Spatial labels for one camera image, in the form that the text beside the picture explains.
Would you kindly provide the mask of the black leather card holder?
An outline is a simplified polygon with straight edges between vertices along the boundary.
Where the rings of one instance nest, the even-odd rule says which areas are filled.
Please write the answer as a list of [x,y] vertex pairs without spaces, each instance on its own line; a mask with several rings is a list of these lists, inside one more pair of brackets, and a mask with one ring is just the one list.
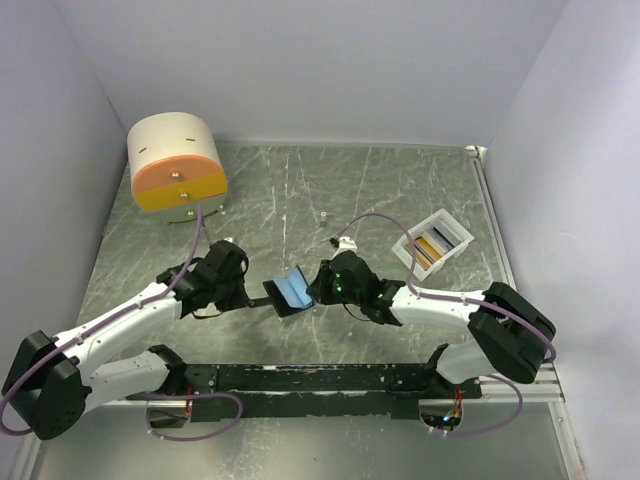
[[314,306],[314,300],[307,292],[309,283],[299,266],[285,277],[265,281],[263,287],[279,318],[292,316]]

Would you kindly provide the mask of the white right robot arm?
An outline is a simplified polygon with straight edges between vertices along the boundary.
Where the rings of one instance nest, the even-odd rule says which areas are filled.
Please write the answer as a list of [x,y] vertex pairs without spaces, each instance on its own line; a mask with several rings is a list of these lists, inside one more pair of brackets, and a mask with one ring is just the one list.
[[502,282],[472,292],[429,290],[381,279],[352,251],[321,262],[307,288],[322,305],[353,305],[367,320],[403,327],[428,325],[465,330],[470,339],[441,347],[424,374],[426,390],[443,398],[471,378],[498,373],[531,384],[552,362],[553,323]]

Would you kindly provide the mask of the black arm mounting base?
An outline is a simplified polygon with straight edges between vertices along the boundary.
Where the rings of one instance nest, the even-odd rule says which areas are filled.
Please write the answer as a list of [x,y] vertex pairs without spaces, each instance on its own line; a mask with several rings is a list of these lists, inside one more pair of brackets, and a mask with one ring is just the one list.
[[451,406],[456,393],[478,399],[478,381],[455,385],[428,364],[190,364],[178,395],[229,393],[244,418],[388,416],[415,420],[421,401]]

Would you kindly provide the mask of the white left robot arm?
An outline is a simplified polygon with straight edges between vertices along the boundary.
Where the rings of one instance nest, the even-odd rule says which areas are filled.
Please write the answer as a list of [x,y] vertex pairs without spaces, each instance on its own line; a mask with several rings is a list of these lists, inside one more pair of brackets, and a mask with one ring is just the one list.
[[214,306],[218,314],[270,305],[245,289],[249,260],[220,240],[203,257],[161,273],[142,292],[79,327],[48,336],[36,331],[20,344],[2,388],[12,408],[41,440],[55,438],[84,414],[130,395],[173,399],[187,385],[184,361],[166,346],[125,360],[115,355],[153,330]]

